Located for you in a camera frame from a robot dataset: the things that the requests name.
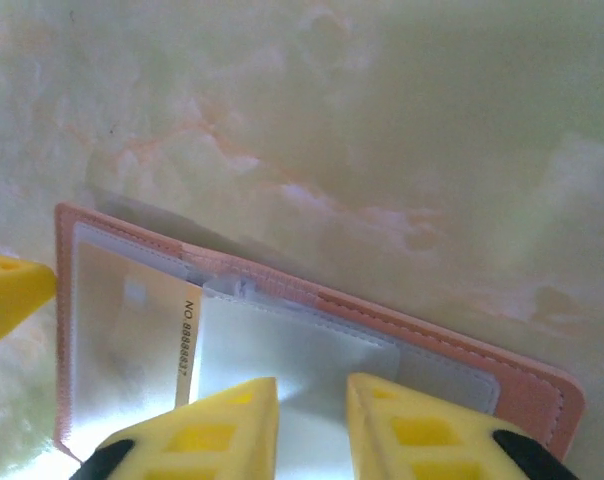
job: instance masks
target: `card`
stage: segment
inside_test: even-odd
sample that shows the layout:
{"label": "card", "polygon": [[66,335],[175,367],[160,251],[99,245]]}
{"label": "card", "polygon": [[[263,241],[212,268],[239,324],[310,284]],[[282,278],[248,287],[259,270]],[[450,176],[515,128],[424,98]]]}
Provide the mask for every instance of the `card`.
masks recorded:
{"label": "card", "polygon": [[189,402],[201,288],[90,243],[75,261],[72,436],[90,454]]}

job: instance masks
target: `yellow foam clamp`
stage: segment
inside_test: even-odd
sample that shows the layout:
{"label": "yellow foam clamp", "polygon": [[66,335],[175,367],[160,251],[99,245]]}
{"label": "yellow foam clamp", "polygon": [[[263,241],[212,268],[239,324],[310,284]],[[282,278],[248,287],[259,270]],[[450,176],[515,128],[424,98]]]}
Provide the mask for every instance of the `yellow foam clamp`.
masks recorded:
{"label": "yellow foam clamp", "polygon": [[356,480],[576,479],[514,425],[368,374],[347,412]]}
{"label": "yellow foam clamp", "polygon": [[54,294],[50,268],[0,255],[0,339]]}
{"label": "yellow foam clamp", "polygon": [[71,480],[272,480],[275,378],[257,378],[121,430]]}

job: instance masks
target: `pink leather wallet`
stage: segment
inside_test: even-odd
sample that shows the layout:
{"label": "pink leather wallet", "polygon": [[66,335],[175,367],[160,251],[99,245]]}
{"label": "pink leather wallet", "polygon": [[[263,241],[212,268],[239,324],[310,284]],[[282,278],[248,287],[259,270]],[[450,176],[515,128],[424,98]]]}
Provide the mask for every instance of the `pink leather wallet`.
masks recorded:
{"label": "pink leather wallet", "polygon": [[399,383],[508,420],[559,459],[571,445],[584,411],[584,395],[575,379],[554,367],[265,265],[184,243],[90,209],[60,204],[55,215],[59,277],[55,442],[70,455],[76,456],[68,439],[74,429],[71,390],[78,381],[72,368],[71,339],[74,245],[79,232],[103,239],[104,248],[126,247],[142,262],[178,262],[211,276],[239,275],[272,297],[383,335],[403,352],[395,378]]}

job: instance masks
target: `white marble background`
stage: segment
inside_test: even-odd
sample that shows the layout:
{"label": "white marble background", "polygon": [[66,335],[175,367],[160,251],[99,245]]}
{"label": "white marble background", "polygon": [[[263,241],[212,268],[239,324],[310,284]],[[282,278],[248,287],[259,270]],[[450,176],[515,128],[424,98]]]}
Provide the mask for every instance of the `white marble background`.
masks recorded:
{"label": "white marble background", "polygon": [[[604,0],[0,1],[0,252],[87,187],[568,370],[604,479]],[[57,465],[53,326],[0,344],[0,477]]]}

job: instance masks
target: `pink leather edge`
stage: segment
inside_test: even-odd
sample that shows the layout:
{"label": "pink leather edge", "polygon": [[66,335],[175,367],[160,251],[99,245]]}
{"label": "pink leather edge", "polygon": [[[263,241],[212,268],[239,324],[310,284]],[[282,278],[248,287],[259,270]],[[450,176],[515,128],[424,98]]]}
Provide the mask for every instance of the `pink leather edge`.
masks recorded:
{"label": "pink leather edge", "polygon": [[67,346],[71,334],[68,319],[71,315],[72,236],[77,221],[187,261],[213,274],[245,275],[272,295],[311,305],[489,372],[500,383],[497,417],[519,426],[560,459],[571,446],[584,412],[585,399],[577,381],[561,370],[264,265],[182,243],[93,210],[63,203],[56,207],[55,217],[59,281],[58,406],[54,441],[65,453],[71,454],[64,439],[71,415]]}

